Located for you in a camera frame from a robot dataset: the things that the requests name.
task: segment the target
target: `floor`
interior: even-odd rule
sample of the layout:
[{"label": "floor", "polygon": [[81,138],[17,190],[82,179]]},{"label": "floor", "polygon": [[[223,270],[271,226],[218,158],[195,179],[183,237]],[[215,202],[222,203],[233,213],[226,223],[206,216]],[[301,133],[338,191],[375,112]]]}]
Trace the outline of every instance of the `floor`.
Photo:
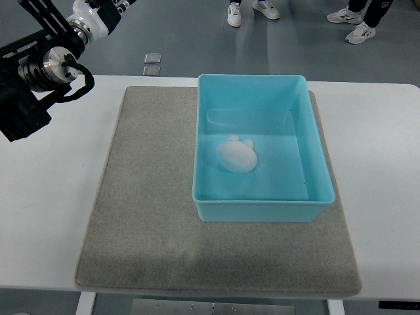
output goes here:
[{"label": "floor", "polygon": [[[54,4],[67,17],[72,13],[70,2],[56,0]],[[87,49],[79,61],[94,74],[142,75],[145,54],[161,53],[160,76],[165,77],[301,74],[308,81],[408,83],[420,87],[420,11],[413,0],[394,0],[377,26],[376,36],[361,45],[344,40],[354,26],[326,20],[327,14],[345,7],[347,0],[272,2],[280,11],[279,20],[271,21],[253,12],[252,0],[243,0],[242,26],[232,28],[226,22],[227,0],[138,0],[124,13],[117,29]],[[40,27],[18,1],[10,0],[0,1],[0,30],[1,47]],[[2,289],[0,314],[67,314],[58,312],[58,308],[45,310],[45,305],[51,308],[55,303],[74,314],[77,294]],[[114,306],[131,305],[126,298],[116,302],[113,299],[118,297],[99,295],[95,314],[105,314],[99,312],[100,307],[110,311],[107,303],[112,301]],[[377,301],[349,301],[345,308],[348,315],[405,313],[379,310]]]}]

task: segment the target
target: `white toy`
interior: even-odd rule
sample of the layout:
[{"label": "white toy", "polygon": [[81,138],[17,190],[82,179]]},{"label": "white toy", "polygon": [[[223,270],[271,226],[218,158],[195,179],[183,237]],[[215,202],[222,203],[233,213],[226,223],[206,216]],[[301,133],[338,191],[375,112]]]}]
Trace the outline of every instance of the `white toy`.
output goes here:
[{"label": "white toy", "polygon": [[220,164],[233,173],[248,173],[257,165],[254,142],[246,139],[241,142],[238,135],[231,135],[216,149]]}]

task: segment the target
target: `sneaker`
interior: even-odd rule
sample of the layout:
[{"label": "sneaker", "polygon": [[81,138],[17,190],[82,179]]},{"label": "sneaker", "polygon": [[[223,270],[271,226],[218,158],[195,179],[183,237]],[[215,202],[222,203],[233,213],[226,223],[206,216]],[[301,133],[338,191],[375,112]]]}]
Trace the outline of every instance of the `sneaker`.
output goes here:
[{"label": "sneaker", "polygon": [[252,7],[254,10],[260,11],[271,20],[277,20],[280,17],[278,10],[271,4],[269,0],[255,0],[252,4]]},{"label": "sneaker", "polygon": [[366,39],[375,36],[375,28],[370,28],[365,22],[356,26],[356,29],[347,35],[346,41],[350,44],[361,44]]},{"label": "sneaker", "polygon": [[234,28],[238,28],[242,24],[241,8],[236,2],[232,2],[228,7],[228,23]]},{"label": "sneaker", "polygon": [[352,12],[348,7],[341,9],[339,12],[334,12],[327,15],[327,20],[331,23],[350,23],[360,24],[362,23],[362,14]]}]

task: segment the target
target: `white table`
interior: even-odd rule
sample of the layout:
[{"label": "white table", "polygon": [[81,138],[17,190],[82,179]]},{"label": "white table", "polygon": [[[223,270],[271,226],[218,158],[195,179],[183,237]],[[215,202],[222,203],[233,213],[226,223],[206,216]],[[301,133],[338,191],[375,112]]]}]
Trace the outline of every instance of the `white table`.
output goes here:
[{"label": "white table", "polygon": [[[74,272],[125,88],[195,78],[96,75],[27,139],[0,135],[0,287],[75,290]],[[83,84],[79,78],[74,88]],[[420,89],[308,82],[362,279],[355,299],[420,299]]]}]

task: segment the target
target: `turquoise plastic tray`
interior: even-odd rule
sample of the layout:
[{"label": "turquoise plastic tray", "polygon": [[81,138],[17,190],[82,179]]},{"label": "turquoise plastic tray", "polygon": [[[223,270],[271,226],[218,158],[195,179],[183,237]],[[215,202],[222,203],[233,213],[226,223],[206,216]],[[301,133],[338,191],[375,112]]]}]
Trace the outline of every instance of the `turquoise plastic tray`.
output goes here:
[{"label": "turquoise plastic tray", "polygon": [[[224,169],[217,146],[250,138],[256,168]],[[301,75],[201,75],[192,197],[203,221],[310,222],[335,200]]]}]

